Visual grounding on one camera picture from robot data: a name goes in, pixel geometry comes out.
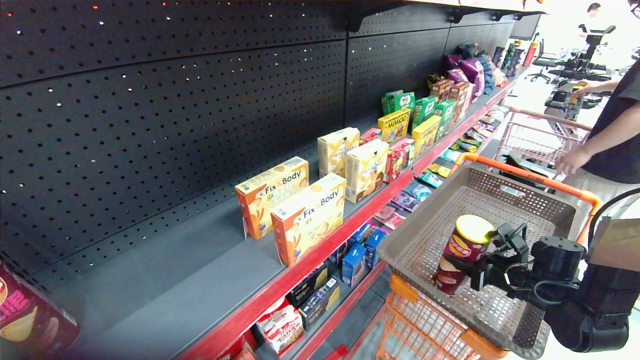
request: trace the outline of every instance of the shopping cart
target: shopping cart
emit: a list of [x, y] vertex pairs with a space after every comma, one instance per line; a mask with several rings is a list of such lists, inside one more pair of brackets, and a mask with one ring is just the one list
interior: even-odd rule
[[[547, 114], [510, 108], [511, 116], [500, 139], [497, 159], [502, 151], [512, 151], [529, 158], [555, 165], [560, 157], [583, 144], [591, 127]], [[516, 117], [516, 114], [528, 115]], [[572, 129], [568, 135], [564, 128]]]
[[497, 359], [502, 355], [497, 349], [537, 359], [544, 351], [550, 329], [542, 322], [543, 311], [493, 286], [482, 291], [466, 286], [450, 297], [436, 288], [433, 275], [460, 215], [478, 215], [494, 225], [527, 223], [529, 246], [549, 235], [583, 243], [589, 222], [583, 229], [573, 224], [582, 211], [559, 197], [488, 170], [458, 168], [466, 160], [576, 196], [591, 204], [589, 220], [602, 205], [589, 192], [477, 154], [461, 155], [447, 181], [380, 247], [394, 274], [417, 290], [417, 295], [394, 290], [387, 299], [381, 359]]

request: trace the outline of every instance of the red pringles can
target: red pringles can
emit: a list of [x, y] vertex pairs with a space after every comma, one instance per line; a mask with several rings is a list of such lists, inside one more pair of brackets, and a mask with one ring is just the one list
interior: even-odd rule
[[80, 328], [66, 311], [47, 300], [0, 262], [0, 336], [30, 356], [51, 358], [68, 349]]
[[[456, 227], [449, 237], [444, 254], [467, 261], [477, 261], [489, 247], [489, 232], [492, 230], [493, 225], [489, 221], [475, 215], [462, 215], [456, 220]], [[465, 279], [465, 274], [444, 256], [440, 259], [438, 270], [433, 277], [438, 289], [452, 296], [460, 292], [460, 285]]]

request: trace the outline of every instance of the yellow can lid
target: yellow can lid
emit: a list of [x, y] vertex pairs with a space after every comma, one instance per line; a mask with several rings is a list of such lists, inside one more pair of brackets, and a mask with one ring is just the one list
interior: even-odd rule
[[493, 225], [476, 215], [462, 215], [456, 220], [456, 229], [467, 240], [486, 244], [491, 241], [487, 233], [493, 230]]

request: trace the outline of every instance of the black t-shirt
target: black t-shirt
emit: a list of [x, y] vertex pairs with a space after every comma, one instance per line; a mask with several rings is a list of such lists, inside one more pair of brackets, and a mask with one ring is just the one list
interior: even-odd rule
[[[615, 89], [590, 138], [611, 125], [623, 112], [640, 101], [640, 60], [629, 69]], [[640, 135], [595, 154], [582, 168], [593, 175], [623, 184], [640, 184]]]

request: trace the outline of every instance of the office chair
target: office chair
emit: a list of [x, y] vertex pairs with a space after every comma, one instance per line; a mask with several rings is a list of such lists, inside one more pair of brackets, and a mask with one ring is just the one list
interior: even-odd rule
[[532, 64], [535, 66], [540, 66], [540, 72], [536, 74], [530, 74], [525, 76], [525, 79], [531, 77], [531, 82], [535, 79], [543, 78], [547, 80], [547, 84], [551, 82], [551, 77], [544, 73], [545, 70], [548, 70], [550, 67], [556, 67], [557, 58], [556, 54], [545, 53], [545, 41], [544, 39], [540, 40], [540, 51], [538, 52], [538, 56], [533, 60]]

